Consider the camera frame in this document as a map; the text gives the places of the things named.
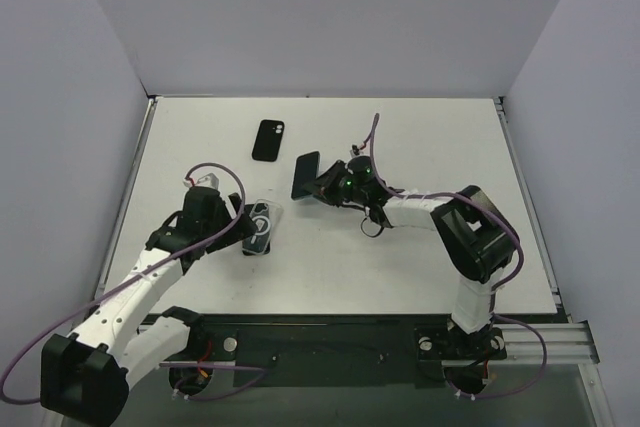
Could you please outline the black smartphone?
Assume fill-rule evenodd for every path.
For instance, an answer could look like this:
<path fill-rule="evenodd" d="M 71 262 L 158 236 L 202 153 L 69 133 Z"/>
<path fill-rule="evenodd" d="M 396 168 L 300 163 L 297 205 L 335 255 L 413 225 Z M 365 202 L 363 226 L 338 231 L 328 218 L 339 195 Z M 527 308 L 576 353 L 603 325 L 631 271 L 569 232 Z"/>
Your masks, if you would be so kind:
<path fill-rule="evenodd" d="M 252 248 L 247 250 L 242 248 L 245 256 L 258 256 L 266 254 L 270 249 L 270 238 L 274 228 L 271 218 L 270 206 L 266 202 L 257 202 L 251 213 L 258 231 L 251 241 Z"/>

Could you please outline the black phone case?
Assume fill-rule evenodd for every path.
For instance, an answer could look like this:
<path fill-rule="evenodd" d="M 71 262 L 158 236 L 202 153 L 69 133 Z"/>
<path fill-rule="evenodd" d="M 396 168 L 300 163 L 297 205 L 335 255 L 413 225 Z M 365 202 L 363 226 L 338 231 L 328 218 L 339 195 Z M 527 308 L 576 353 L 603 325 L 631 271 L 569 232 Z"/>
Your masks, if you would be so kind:
<path fill-rule="evenodd" d="M 252 159 L 258 162 L 275 162 L 278 159 L 284 131 L 283 121 L 263 119 L 255 137 Z"/>

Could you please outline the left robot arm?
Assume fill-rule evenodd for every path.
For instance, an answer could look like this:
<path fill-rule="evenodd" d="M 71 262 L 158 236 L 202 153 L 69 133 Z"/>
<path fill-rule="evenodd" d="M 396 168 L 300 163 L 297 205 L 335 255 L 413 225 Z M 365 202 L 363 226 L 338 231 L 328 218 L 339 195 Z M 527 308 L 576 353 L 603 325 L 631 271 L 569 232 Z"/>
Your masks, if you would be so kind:
<path fill-rule="evenodd" d="M 40 404 L 91 426 L 110 426 L 130 391 L 174 354 L 206 347 L 202 317 L 171 307 L 140 328 L 163 295 L 195 262 L 256 231 L 242 191 L 223 198 L 214 187 L 187 190 L 182 208 L 155 230 L 125 278 L 96 301 L 69 334 L 54 334 L 41 351 Z"/>

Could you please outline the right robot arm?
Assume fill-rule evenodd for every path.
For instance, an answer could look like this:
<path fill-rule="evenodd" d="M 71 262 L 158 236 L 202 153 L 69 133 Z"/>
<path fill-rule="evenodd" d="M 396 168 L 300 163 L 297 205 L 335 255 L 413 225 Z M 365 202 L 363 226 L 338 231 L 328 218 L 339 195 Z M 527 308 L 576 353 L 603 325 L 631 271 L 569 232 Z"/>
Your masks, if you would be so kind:
<path fill-rule="evenodd" d="M 493 320 L 496 290 L 524 262 L 518 234 L 484 191 L 470 185 L 453 193 L 412 193 L 386 184 L 369 156 L 338 160 L 323 173 L 318 172 L 318 158 L 310 153 L 296 160 L 291 198 L 312 197 L 360 211 L 382 231 L 408 227 L 437 232 L 460 276 L 448 347 L 459 356 L 477 350 Z"/>

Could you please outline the phone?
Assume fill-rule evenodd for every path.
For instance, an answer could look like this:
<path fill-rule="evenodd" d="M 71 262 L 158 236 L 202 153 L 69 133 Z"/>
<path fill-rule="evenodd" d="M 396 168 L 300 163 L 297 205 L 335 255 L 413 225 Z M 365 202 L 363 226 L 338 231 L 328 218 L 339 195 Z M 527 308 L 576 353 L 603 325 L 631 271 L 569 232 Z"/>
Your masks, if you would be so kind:
<path fill-rule="evenodd" d="M 305 188 L 318 175 L 320 152 L 312 151 L 297 157 L 291 187 L 291 199 L 294 201 L 309 197 L 311 193 Z"/>

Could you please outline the clear phone case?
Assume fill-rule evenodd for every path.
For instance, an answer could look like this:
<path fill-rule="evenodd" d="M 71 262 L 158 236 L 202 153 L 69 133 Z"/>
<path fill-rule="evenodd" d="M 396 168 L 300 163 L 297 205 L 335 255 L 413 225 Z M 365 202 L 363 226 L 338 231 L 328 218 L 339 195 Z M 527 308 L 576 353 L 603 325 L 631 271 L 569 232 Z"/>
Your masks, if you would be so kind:
<path fill-rule="evenodd" d="M 269 254 L 271 240 L 280 223 L 283 207 L 266 199 L 259 199 L 254 204 L 247 205 L 246 211 L 256 230 L 242 241 L 242 254 L 244 256 Z"/>

